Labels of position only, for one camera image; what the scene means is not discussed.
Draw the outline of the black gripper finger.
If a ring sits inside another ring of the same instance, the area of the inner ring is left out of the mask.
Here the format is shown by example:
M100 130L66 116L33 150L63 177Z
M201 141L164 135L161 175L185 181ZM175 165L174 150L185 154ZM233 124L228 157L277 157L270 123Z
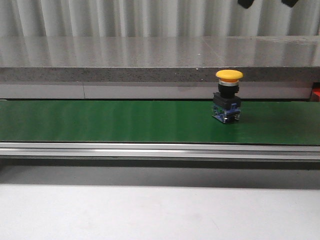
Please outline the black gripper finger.
M281 0L281 2L290 7L290 8L293 8L295 6L295 4L298 2L299 0Z
M237 0L237 3L244 9L249 9L255 0Z

